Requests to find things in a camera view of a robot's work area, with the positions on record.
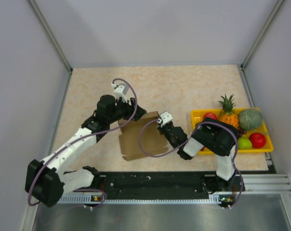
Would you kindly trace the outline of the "brown cardboard box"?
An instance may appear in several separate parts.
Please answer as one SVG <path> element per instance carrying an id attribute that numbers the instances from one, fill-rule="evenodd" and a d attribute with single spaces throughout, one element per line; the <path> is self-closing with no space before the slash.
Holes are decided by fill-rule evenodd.
<path id="1" fill-rule="evenodd" d="M 150 155 L 164 154 L 168 151 L 168 142 L 159 133 L 157 123 L 144 127 L 158 117 L 157 111 L 149 112 L 138 121 L 130 121 L 120 128 L 119 144 L 124 160 L 133 161 L 147 157 L 142 150 Z"/>

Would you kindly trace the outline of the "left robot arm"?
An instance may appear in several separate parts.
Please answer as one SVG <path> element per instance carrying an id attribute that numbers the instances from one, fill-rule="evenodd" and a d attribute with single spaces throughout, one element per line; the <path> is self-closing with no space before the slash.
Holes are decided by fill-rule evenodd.
<path id="1" fill-rule="evenodd" d="M 28 204 L 33 206 L 34 197 L 47 207 L 52 207 L 66 194 L 81 188 L 95 191 L 101 180 L 94 167 L 85 166 L 80 170 L 66 172 L 66 169 L 88 148 L 97 144 L 107 133 L 110 125 L 124 119 L 137 121 L 146 110 L 140 107 L 135 98 L 124 102 L 112 95 L 103 95 L 97 103 L 93 115 L 87 118 L 65 144 L 46 158 L 32 160 L 26 173 L 25 191 Z"/>

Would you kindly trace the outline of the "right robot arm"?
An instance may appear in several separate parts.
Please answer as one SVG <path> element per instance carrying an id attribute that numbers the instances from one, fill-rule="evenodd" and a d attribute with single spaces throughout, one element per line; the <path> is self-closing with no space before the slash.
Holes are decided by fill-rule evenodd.
<path id="1" fill-rule="evenodd" d="M 173 125 L 172 120 L 158 121 L 158 130 L 169 144 L 177 150 L 184 160 L 191 160 L 202 148 L 207 148 L 216 155 L 216 185 L 226 191 L 234 184 L 234 156 L 239 130 L 218 120 L 205 118 L 188 136 L 181 127 Z"/>

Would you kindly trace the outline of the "red apple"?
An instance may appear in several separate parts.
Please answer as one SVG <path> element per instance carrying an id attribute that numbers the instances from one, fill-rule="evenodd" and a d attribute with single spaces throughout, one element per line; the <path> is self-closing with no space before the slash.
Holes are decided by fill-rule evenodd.
<path id="1" fill-rule="evenodd" d="M 211 119 L 214 119 L 214 120 L 218 119 L 217 115 L 212 113 L 212 112 L 208 112 L 208 113 L 204 114 L 202 119 L 204 120 L 205 118 L 211 118 Z"/>

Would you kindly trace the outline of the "orange pineapple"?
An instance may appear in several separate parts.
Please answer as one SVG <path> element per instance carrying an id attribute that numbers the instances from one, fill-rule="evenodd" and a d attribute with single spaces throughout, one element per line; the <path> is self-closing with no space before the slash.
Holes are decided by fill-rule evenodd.
<path id="1" fill-rule="evenodd" d="M 221 96 L 221 100 L 218 102 L 219 106 L 221 107 L 221 111 L 218 115 L 218 120 L 224 122 L 226 124 L 232 125 L 235 128 L 239 127 L 239 119 L 238 115 L 235 113 L 234 110 L 234 94 L 227 97 L 225 94 Z"/>

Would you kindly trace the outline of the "green apple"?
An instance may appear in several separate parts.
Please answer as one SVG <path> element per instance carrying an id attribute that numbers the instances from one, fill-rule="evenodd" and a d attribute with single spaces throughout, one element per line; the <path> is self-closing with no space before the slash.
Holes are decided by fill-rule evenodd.
<path id="1" fill-rule="evenodd" d="M 238 148 L 240 150 L 247 150 L 252 148 L 252 143 L 248 138 L 240 137 L 238 139 Z"/>

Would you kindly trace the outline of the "green melon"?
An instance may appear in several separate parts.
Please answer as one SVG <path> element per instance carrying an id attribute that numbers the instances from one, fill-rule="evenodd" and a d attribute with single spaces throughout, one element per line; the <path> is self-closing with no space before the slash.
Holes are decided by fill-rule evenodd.
<path id="1" fill-rule="evenodd" d="M 241 111 L 238 115 L 239 126 L 243 130 L 254 130 L 263 124 L 263 116 L 256 108 L 249 108 Z"/>

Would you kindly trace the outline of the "red tomato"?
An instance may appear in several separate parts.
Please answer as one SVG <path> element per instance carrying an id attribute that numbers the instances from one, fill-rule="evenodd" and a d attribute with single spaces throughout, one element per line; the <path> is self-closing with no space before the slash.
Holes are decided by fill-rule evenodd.
<path id="1" fill-rule="evenodd" d="M 266 137 L 258 132 L 252 133 L 249 136 L 249 140 L 251 141 L 253 148 L 263 148 L 266 144 Z"/>

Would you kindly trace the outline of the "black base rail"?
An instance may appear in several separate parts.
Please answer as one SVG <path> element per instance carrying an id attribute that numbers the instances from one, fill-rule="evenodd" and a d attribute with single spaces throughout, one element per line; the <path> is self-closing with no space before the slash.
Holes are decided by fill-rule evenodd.
<path id="1" fill-rule="evenodd" d="M 82 192 L 102 190 L 109 200 L 206 199 L 210 193 L 233 194 L 245 190 L 239 176 L 220 180 L 212 171 L 100 172 Z"/>

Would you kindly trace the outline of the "left aluminium frame post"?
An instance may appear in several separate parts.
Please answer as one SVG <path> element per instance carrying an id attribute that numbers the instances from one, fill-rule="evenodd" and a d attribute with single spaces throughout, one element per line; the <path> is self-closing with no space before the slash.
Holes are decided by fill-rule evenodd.
<path id="1" fill-rule="evenodd" d="M 35 0 L 27 0 L 27 3 L 29 4 L 31 10 L 33 11 L 33 13 L 35 14 L 36 18 L 38 19 L 47 39 L 49 40 L 49 42 L 51 43 L 54 51 L 56 52 L 58 58 L 60 59 L 60 61 L 62 62 L 62 64 L 64 65 L 65 69 L 68 71 L 69 74 L 72 73 L 73 68 L 71 67 L 71 65 L 69 64 L 63 50 L 61 49 L 54 33 L 52 32 L 50 26 L 48 25 L 44 15 L 42 14 L 37 2 Z"/>

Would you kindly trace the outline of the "aluminium frame post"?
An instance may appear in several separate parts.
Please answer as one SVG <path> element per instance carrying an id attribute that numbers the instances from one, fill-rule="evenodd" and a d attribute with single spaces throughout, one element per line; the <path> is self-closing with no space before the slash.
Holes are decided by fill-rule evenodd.
<path id="1" fill-rule="evenodd" d="M 62 64 L 64 65 L 65 69 L 68 71 L 69 74 L 72 73 L 73 68 L 71 67 L 71 65 L 69 64 L 63 50 L 61 49 L 54 33 L 52 32 L 50 26 L 48 25 L 44 15 L 42 14 L 37 2 L 35 0 L 27 0 L 27 3 L 29 4 L 31 10 L 33 11 L 33 13 L 35 14 L 36 18 L 38 19 L 47 39 L 49 40 L 49 42 L 51 43 L 54 51 L 56 52 L 58 58 L 60 59 L 60 61 L 62 62 Z"/>
<path id="2" fill-rule="evenodd" d="M 261 30 L 259 32 L 258 36 L 256 37 L 254 43 L 252 44 L 248 54 L 246 55 L 243 63 L 238 65 L 240 72 L 243 72 L 246 69 L 246 67 L 250 64 L 252 58 L 254 57 L 256 52 L 258 51 L 259 47 L 261 46 L 263 40 L 265 39 L 267 33 L 269 32 L 270 28 L 274 24 L 276 18 L 280 14 L 280 12 L 283 9 L 286 2 L 287 2 L 286 0 L 277 0 L 276 1 L 274 8 L 271 10 L 268 18 L 266 19 L 263 27 L 261 28 Z"/>

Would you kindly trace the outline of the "right aluminium frame post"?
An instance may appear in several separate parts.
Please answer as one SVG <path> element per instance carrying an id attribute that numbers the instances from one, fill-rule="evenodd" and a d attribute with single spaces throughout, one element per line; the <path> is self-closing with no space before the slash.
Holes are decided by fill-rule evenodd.
<path id="1" fill-rule="evenodd" d="M 263 40 L 265 39 L 267 33 L 269 32 L 270 28 L 274 24 L 276 18 L 280 14 L 280 12 L 283 9 L 286 2 L 287 2 L 286 0 L 277 0 L 276 1 L 274 8 L 271 10 L 268 18 L 266 19 L 263 27 L 261 28 L 261 30 L 259 32 L 258 36 L 256 37 L 254 43 L 252 44 L 248 54 L 246 55 L 243 63 L 238 65 L 240 72 L 243 72 L 246 69 L 246 67 L 250 64 L 252 58 L 254 57 L 256 52 L 258 51 L 259 47 L 261 46 Z"/>

